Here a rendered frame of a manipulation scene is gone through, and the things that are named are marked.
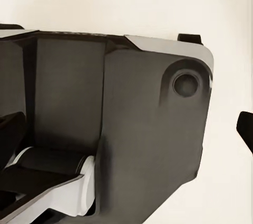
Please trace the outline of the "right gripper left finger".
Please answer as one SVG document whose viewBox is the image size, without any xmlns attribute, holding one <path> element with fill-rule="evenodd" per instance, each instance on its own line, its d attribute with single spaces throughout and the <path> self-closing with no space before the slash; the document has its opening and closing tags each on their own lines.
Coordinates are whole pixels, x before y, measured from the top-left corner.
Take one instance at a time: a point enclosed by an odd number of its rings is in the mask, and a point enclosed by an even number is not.
<svg viewBox="0 0 253 224">
<path fill-rule="evenodd" d="M 27 132 L 22 111 L 0 116 L 0 174 Z"/>
</svg>

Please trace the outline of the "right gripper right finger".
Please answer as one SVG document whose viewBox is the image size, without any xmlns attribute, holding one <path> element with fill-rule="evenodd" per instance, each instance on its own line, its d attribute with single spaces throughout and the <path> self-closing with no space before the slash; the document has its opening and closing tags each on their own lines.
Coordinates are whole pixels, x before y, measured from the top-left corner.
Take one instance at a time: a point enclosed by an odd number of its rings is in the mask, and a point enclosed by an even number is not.
<svg viewBox="0 0 253 224">
<path fill-rule="evenodd" d="M 236 129 L 253 153 L 253 113 L 240 112 Z"/>
</svg>

